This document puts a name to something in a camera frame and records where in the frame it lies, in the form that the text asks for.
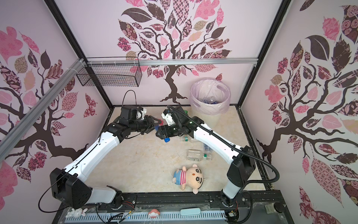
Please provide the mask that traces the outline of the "white bin pink liner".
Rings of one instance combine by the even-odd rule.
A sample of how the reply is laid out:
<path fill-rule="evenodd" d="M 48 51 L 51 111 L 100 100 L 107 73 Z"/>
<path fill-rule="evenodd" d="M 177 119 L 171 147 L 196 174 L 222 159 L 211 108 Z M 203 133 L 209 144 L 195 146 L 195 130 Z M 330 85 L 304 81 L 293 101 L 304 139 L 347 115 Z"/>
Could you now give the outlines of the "white bin pink liner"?
<path fill-rule="evenodd" d="M 221 81 L 204 78 L 190 88 L 190 105 L 205 115 L 224 114 L 228 111 L 231 100 L 230 88 Z"/>

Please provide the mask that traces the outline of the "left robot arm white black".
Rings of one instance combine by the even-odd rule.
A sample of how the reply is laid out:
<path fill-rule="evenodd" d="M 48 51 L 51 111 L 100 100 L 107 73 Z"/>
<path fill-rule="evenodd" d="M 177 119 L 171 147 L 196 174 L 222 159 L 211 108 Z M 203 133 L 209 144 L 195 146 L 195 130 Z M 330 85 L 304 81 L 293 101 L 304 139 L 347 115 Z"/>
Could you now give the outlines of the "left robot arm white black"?
<path fill-rule="evenodd" d="M 84 153 L 65 168 L 56 168 L 51 172 L 53 198 L 74 209 L 98 203 L 119 209 L 123 204 L 122 192 L 119 189 L 112 186 L 92 188 L 85 182 L 112 149 L 131 138 L 131 133 L 144 135 L 159 124 L 161 120 L 147 115 L 146 109 L 142 107 L 122 107 L 120 116 L 103 129 L 99 138 Z"/>

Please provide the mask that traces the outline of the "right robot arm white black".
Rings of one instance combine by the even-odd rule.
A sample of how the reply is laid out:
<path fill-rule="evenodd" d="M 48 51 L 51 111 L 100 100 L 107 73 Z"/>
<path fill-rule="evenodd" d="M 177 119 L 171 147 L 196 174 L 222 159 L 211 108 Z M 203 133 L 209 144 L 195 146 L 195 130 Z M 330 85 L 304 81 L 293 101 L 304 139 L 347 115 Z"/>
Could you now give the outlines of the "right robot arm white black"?
<path fill-rule="evenodd" d="M 189 117 L 181 106 L 168 106 L 162 113 L 162 118 L 167 124 L 158 128 L 157 137 L 164 140 L 189 135 L 208 145 L 230 165 L 227 171 L 227 184 L 221 191 L 221 200 L 227 207 L 232 206 L 235 198 L 243 192 L 256 169 L 252 149 L 249 146 L 237 146 L 226 140 L 202 119 L 195 116 Z"/>

